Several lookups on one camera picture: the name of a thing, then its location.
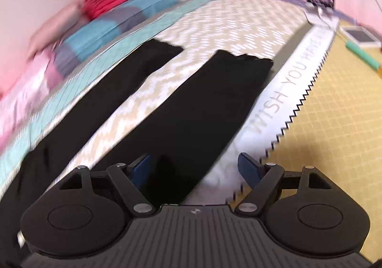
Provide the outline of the pink and blue folded quilt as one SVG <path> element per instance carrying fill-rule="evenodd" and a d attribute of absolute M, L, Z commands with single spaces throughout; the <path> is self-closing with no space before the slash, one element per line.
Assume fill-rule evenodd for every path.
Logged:
<path fill-rule="evenodd" d="M 1 149 L 76 67 L 121 34 L 178 2 L 128 0 L 80 27 L 55 48 L 47 47 L 38 53 L 1 98 Z"/>

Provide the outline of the black pants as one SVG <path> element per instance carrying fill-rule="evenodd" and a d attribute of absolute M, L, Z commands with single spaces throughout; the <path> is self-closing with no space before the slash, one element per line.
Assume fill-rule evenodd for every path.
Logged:
<path fill-rule="evenodd" d="M 148 75 L 164 69 L 179 46 L 149 40 L 127 56 L 71 109 L 37 146 L 1 199 L 1 261 L 27 255 L 17 242 L 23 213 L 64 171 Z M 218 50 L 158 108 L 96 162 L 103 171 L 144 154 L 157 161 L 143 191 L 156 204 L 180 203 L 210 170 L 245 122 L 273 61 Z"/>

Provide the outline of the pink pillow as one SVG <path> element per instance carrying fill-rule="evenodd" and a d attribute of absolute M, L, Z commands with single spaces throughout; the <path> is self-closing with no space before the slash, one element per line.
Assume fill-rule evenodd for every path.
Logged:
<path fill-rule="evenodd" d="M 36 53 L 49 45 L 59 44 L 63 39 L 89 23 L 83 12 L 81 1 L 74 1 L 64 6 L 58 13 L 45 21 L 30 37 L 27 49 L 27 60 L 32 60 Z"/>

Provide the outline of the patterned bed sheet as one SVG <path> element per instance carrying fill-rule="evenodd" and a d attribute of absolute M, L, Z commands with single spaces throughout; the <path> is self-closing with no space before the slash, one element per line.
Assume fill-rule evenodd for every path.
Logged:
<path fill-rule="evenodd" d="M 267 160 L 340 19 L 188 0 L 84 53 L 1 156 L 1 266 L 380 267 L 343 188 Z"/>

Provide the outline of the white tablet device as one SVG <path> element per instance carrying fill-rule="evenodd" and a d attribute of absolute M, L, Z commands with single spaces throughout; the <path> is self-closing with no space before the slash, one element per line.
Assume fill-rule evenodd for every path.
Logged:
<path fill-rule="evenodd" d="M 340 31 L 361 48 L 381 48 L 381 40 L 362 26 L 342 26 Z"/>

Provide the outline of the green cylindrical object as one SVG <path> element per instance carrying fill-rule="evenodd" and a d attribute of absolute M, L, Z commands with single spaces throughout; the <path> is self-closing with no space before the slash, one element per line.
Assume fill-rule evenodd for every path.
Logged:
<path fill-rule="evenodd" d="M 353 54 L 355 54 L 359 58 L 361 58 L 361 60 L 364 61 L 366 64 L 368 64 L 374 71 L 376 71 L 377 73 L 381 74 L 381 63 L 379 63 L 370 54 L 368 54 L 367 52 L 362 50 L 354 42 L 347 41 L 346 42 L 346 48 L 348 50 L 350 50 Z"/>

